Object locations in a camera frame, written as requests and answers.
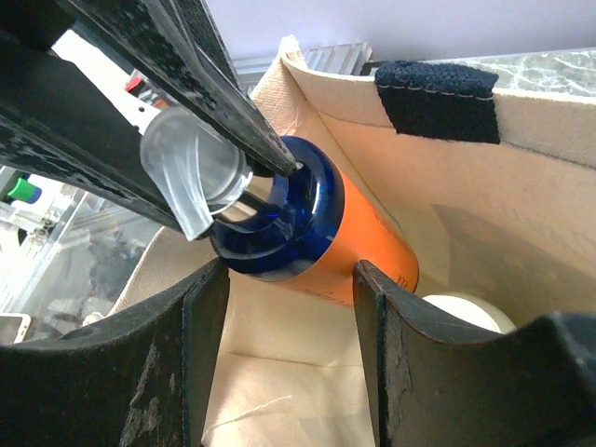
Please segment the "orange blue pump bottle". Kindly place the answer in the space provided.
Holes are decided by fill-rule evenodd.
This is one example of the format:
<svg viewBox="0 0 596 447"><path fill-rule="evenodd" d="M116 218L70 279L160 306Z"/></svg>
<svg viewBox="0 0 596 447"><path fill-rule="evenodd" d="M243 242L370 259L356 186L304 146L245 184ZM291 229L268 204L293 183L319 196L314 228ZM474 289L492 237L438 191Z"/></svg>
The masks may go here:
<svg viewBox="0 0 596 447"><path fill-rule="evenodd" d="M403 237L315 144L284 142L290 175L257 169L231 142L181 107L159 113L140 143L144 171L186 238L206 237L239 274L339 304L368 261L407 291L418 261Z"/></svg>

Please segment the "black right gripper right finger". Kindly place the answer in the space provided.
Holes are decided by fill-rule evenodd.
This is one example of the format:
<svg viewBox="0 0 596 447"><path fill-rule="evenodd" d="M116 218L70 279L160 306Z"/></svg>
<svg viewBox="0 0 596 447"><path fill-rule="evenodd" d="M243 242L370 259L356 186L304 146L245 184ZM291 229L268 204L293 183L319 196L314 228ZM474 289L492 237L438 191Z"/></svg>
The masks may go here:
<svg viewBox="0 0 596 447"><path fill-rule="evenodd" d="M591 446L595 317L499 334L404 290L368 261L354 312L378 446Z"/></svg>

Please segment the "pale green bottle cream cap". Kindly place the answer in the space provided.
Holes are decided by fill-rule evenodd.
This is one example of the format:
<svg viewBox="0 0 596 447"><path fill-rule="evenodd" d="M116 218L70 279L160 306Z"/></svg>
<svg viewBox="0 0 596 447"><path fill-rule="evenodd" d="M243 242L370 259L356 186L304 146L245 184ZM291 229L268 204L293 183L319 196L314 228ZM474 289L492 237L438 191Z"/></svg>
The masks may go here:
<svg viewBox="0 0 596 447"><path fill-rule="evenodd" d="M470 294L429 294L423 300L456 318L491 332L506 334L517 329L513 321L496 306Z"/></svg>

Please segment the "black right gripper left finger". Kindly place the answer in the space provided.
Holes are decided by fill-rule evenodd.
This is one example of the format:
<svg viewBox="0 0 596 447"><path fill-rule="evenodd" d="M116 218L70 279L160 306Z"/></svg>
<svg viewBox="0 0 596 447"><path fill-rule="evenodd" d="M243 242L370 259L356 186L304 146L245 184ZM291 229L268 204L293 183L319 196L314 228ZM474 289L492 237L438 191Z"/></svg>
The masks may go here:
<svg viewBox="0 0 596 447"><path fill-rule="evenodd" d="M198 446L223 333L227 268L58 340L1 349L5 446Z"/></svg>

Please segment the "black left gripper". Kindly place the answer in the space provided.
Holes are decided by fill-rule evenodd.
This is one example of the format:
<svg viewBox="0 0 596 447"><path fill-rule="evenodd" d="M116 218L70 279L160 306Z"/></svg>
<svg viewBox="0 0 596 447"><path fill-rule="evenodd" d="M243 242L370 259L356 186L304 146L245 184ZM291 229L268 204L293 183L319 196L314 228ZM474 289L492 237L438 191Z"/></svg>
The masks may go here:
<svg viewBox="0 0 596 447"><path fill-rule="evenodd" d="M263 167L296 160L237 82L203 1L67 1L119 56ZM73 19L54 1L1 4L1 163L181 228L144 173L140 134L51 46Z"/></svg>

